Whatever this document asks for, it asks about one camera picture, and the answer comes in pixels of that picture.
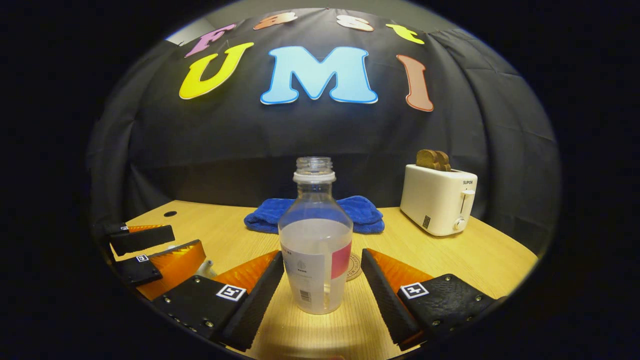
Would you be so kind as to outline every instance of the letter m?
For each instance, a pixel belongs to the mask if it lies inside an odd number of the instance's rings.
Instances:
[[[275,57],[275,65],[271,87],[260,96],[263,104],[294,102],[299,92],[291,88],[293,75],[313,100],[320,98],[335,74],[335,88],[329,91],[333,100],[364,104],[378,101],[378,94],[369,87],[364,67],[364,58],[369,53],[363,49],[336,47],[322,62],[318,62],[302,46],[279,47],[271,50],[269,55]]]

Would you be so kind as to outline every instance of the wall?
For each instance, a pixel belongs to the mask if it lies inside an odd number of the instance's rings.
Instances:
[[[293,8],[340,8],[371,13],[373,15],[388,17],[401,24],[413,26],[427,33],[457,28],[453,22],[408,1],[363,1],[363,0],[240,0],[214,12],[204,15],[202,18],[185,26],[167,40],[174,44],[183,45],[217,28],[229,25],[232,22],[248,17]]]
[[[211,25],[207,18],[202,17],[166,39],[174,44],[182,43],[182,45],[184,45],[195,38],[214,31],[215,29],[216,28]]]

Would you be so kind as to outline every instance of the pink label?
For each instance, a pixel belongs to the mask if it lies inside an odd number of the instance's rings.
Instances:
[[[333,252],[331,256],[331,278],[344,274],[349,267],[349,256],[351,255],[351,241],[342,249]]]

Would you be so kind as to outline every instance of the white toaster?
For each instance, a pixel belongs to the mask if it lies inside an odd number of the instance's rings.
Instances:
[[[459,233],[469,221],[477,179],[470,172],[407,165],[400,210],[429,234]]]

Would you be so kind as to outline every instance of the toaster knob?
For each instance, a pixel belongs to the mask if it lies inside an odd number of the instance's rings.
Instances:
[[[467,224],[467,221],[463,218],[459,218],[455,224],[453,224],[453,228],[455,230],[460,230],[460,229],[464,229],[465,225]]]

